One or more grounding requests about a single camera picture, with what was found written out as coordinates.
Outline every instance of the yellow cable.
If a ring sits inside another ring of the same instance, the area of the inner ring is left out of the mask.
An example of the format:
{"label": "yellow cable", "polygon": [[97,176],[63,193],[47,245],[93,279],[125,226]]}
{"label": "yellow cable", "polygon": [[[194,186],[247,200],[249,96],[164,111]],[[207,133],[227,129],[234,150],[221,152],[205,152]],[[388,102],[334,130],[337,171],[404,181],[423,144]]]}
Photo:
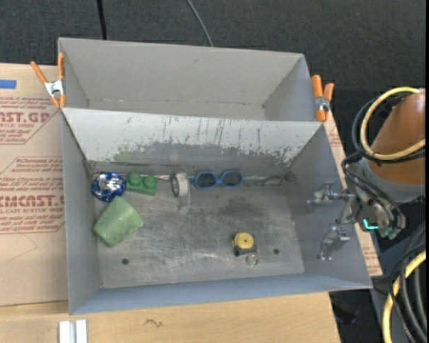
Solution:
{"label": "yellow cable", "polygon": [[[424,261],[426,260],[426,251],[419,253],[410,263],[407,264],[405,268],[405,278],[410,276],[413,271]],[[398,277],[393,285],[393,293],[394,296],[398,295],[400,286],[400,277]],[[382,318],[382,331],[383,331],[383,339],[385,343],[393,343],[391,339],[391,310],[393,309],[393,298],[391,294],[388,295],[386,299],[385,307],[383,310],[383,318]]]}
{"label": "yellow cable", "polygon": [[394,154],[384,154],[383,155],[383,154],[376,154],[372,150],[372,148],[369,146],[368,141],[366,139],[365,134],[367,131],[367,125],[368,125],[368,122],[370,120],[370,117],[372,116],[373,111],[375,111],[377,106],[380,105],[380,103],[382,103],[383,101],[385,101],[389,96],[396,94],[396,93],[404,92],[404,91],[409,91],[411,93],[418,93],[420,90],[415,89],[415,88],[410,88],[408,86],[402,86],[400,88],[391,89],[391,90],[385,92],[380,97],[378,97],[378,99],[373,102],[373,104],[370,106],[370,108],[367,110],[367,113],[364,116],[363,122],[360,126],[360,142],[361,142],[365,152],[367,152],[370,156],[373,156],[375,159],[378,159],[378,160],[396,160],[402,156],[412,154],[413,152],[419,150],[421,147],[425,146],[425,139],[422,139],[419,142],[417,142],[416,144],[408,147],[405,150],[395,152]]}

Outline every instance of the gray bin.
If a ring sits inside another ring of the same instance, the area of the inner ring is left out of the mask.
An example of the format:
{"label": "gray bin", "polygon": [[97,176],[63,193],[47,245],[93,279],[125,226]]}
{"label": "gray bin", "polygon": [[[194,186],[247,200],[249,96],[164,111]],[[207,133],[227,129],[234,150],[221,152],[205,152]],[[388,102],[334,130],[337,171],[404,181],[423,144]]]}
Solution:
{"label": "gray bin", "polygon": [[[342,203],[309,213],[307,200],[342,185],[302,54],[88,39],[59,52],[70,314],[371,287],[353,225],[317,258]],[[166,178],[208,169],[245,182],[191,188],[181,208]],[[144,225],[107,247],[90,189],[112,171],[159,181],[154,196],[126,191]],[[254,267],[232,252],[236,232],[254,236]]]}

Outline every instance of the blue sunglasses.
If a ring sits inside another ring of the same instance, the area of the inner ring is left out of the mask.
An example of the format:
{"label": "blue sunglasses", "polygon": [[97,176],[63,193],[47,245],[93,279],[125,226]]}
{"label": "blue sunglasses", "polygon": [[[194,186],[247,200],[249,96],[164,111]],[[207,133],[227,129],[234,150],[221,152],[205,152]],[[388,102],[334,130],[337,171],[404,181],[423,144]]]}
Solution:
{"label": "blue sunglasses", "polygon": [[213,171],[203,171],[192,178],[192,184],[197,189],[209,189],[217,185],[234,188],[238,187],[242,182],[242,173],[237,170],[226,170],[220,177]]}

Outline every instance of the black carpet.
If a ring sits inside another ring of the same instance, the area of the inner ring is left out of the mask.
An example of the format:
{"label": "black carpet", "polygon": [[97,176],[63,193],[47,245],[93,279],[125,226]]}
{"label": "black carpet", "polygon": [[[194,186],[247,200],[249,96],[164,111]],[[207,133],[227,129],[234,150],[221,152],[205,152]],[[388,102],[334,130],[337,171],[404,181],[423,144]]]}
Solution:
{"label": "black carpet", "polygon": [[[335,82],[332,109],[345,151],[368,100],[425,86],[426,0],[190,0],[214,46],[303,53]],[[108,39],[209,46],[185,0],[102,0]],[[55,64],[60,36],[102,39],[95,0],[0,0],[0,62]],[[381,342],[367,291],[334,294],[359,313],[344,343]]]}

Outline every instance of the white tape roll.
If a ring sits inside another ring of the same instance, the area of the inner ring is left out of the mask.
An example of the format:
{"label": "white tape roll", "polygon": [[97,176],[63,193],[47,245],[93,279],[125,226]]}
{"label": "white tape roll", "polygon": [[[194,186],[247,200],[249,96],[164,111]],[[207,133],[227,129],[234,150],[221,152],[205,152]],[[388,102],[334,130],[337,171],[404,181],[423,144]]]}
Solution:
{"label": "white tape roll", "polygon": [[172,190],[175,197],[185,197],[189,194],[189,178],[183,171],[172,177]]}

